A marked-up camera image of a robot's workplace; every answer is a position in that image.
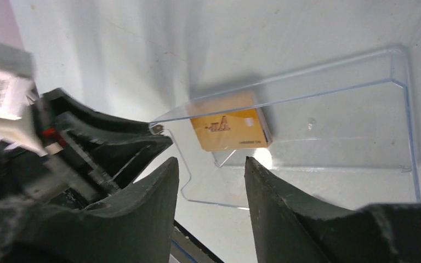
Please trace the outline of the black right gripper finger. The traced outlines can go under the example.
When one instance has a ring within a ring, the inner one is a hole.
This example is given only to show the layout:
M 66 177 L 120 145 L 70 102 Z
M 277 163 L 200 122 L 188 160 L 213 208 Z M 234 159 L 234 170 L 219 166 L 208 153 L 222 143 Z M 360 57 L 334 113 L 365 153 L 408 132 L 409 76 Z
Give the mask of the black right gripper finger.
M 259 262 L 421 262 L 421 204 L 349 210 L 247 157 L 244 180 Z

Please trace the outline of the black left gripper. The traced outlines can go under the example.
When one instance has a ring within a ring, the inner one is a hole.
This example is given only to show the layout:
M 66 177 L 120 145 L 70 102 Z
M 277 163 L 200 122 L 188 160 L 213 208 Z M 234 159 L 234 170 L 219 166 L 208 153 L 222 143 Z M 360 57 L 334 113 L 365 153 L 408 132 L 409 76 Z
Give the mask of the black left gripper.
M 0 262 L 168 262 L 178 160 L 132 182 L 171 138 L 63 88 L 30 106 L 45 154 L 1 137 Z M 98 202 L 82 210 L 42 204 L 65 198 L 78 207 Z

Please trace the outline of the orange credit card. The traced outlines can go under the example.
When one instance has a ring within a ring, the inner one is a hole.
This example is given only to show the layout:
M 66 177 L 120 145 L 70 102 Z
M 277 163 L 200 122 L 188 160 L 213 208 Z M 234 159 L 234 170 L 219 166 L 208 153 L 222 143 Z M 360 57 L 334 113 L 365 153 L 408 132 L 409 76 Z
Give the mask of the orange credit card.
M 201 148 L 208 152 L 266 148 L 272 136 L 253 92 L 195 102 L 186 107 Z

